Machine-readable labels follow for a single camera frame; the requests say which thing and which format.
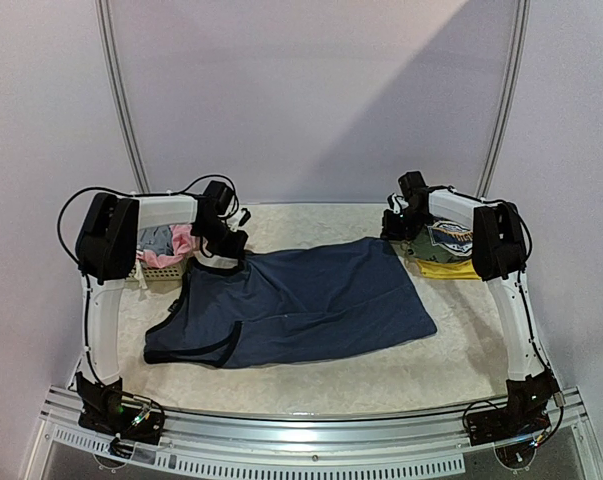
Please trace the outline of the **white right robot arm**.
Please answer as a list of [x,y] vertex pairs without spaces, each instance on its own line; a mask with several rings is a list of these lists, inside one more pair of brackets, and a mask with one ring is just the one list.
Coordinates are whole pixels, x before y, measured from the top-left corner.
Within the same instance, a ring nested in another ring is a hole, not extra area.
[[528,229],[516,206],[485,200],[451,186],[417,187],[387,197],[391,235],[406,238],[428,217],[456,222],[473,233],[472,265],[487,284],[499,314],[508,361],[508,379],[529,382],[552,377],[542,352],[529,289],[527,262],[531,253]]

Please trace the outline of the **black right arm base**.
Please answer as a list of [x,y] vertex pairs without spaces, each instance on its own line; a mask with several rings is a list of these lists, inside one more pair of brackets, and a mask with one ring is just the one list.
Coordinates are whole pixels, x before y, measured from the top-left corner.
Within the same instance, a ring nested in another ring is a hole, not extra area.
[[551,427],[548,402],[561,393],[551,373],[528,375],[522,381],[508,379],[506,393],[503,407],[463,413],[462,424],[472,446],[514,439]]

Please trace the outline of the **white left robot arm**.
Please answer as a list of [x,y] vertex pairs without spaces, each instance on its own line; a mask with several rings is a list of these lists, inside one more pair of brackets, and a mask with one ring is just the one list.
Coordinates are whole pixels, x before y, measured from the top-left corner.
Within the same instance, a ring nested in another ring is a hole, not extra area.
[[118,314],[125,280],[137,255],[138,232],[190,225],[204,250],[227,260],[243,259],[248,235],[223,218],[224,198],[203,194],[96,194],[75,244],[83,288],[83,354],[80,371],[88,382],[109,386],[120,379]]

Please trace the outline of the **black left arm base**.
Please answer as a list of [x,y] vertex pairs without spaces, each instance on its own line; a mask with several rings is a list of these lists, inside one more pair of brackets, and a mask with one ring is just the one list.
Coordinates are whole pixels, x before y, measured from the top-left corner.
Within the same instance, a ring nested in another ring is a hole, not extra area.
[[122,380],[110,385],[92,383],[81,372],[75,376],[82,401],[78,424],[120,440],[157,446],[166,420],[162,405],[153,399],[122,390]]

